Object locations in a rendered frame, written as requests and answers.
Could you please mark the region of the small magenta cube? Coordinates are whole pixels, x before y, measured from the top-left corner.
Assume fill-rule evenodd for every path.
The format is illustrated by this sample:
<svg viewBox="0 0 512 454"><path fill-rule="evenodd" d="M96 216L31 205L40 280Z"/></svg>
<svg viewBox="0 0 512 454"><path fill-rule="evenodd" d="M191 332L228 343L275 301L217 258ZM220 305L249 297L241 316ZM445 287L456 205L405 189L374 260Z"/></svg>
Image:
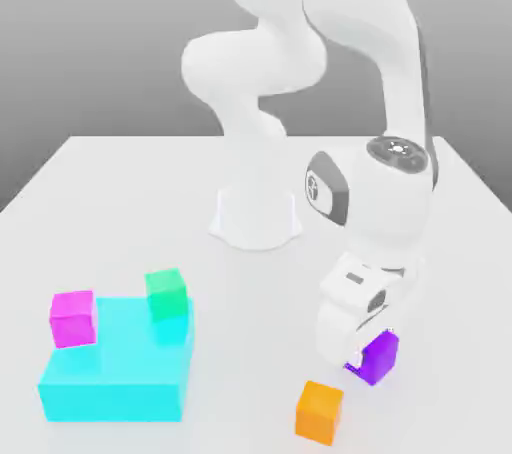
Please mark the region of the small magenta cube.
<svg viewBox="0 0 512 454"><path fill-rule="evenodd" d="M56 293L52 298L49 323L56 348L94 344L98 315L93 291Z"/></svg>

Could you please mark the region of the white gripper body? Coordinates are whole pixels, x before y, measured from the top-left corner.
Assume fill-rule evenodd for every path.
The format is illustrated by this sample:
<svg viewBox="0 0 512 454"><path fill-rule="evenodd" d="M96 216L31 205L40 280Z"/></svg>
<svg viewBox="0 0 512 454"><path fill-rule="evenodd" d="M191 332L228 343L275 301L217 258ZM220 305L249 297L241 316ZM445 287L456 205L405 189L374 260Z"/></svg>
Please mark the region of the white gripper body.
<svg viewBox="0 0 512 454"><path fill-rule="evenodd" d="M386 302L368 311L369 300L334 300L322 296L316 322L316 348L330 364L360 367L363 349L380 333L393 328L396 307Z"/></svg>

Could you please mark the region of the large cyan box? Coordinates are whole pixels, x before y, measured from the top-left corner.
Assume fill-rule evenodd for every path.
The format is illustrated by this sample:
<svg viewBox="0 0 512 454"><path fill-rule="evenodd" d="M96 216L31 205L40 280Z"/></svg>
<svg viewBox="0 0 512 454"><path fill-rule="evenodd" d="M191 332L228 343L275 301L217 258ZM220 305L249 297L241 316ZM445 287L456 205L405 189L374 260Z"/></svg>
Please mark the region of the large cyan box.
<svg viewBox="0 0 512 454"><path fill-rule="evenodd" d="M143 297L99 297L98 340L54 349L38 391L49 422L179 422L194 350L194 304L155 322Z"/></svg>

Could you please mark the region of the small orange cube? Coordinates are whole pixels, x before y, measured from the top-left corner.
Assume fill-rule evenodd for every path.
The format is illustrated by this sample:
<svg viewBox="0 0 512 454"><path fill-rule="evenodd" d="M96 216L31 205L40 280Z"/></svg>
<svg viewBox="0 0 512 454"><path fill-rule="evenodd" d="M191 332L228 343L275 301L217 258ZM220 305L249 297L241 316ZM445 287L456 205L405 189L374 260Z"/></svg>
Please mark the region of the small orange cube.
<svg viewBox="0 0 512 454"><path fill-rule="evenodd" d="M331 446L341 416L343 391L307 381L296 406L295 433Z"/></svg>

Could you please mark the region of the small green cube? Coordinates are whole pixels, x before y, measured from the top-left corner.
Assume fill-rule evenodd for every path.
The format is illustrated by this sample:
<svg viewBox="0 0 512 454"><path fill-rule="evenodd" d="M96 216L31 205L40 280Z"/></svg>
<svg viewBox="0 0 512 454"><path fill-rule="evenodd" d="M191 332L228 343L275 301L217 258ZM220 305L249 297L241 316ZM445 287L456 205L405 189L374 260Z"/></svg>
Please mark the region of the small green cube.
<svg viewBox="0 0 512 454"><path fill-rule="evenodd" d="M187 287L177 268L147 273L145 284L150 312L155 321L188 314Z"/></svg>

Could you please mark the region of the small purple cube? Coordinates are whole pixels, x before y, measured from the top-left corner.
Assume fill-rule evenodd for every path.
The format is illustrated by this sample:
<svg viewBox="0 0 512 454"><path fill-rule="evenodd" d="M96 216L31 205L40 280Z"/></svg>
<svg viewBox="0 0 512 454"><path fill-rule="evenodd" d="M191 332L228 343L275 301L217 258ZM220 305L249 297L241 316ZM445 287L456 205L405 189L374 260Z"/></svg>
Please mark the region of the small purple cube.
<svg viewBox="0 0 512 454"><path fill-rule="evenodd" d="M394 367L399 337L393 331L383 331L362 351L361 365L356 368L346 363L344 368L370 386L379 383Z"/></svg>

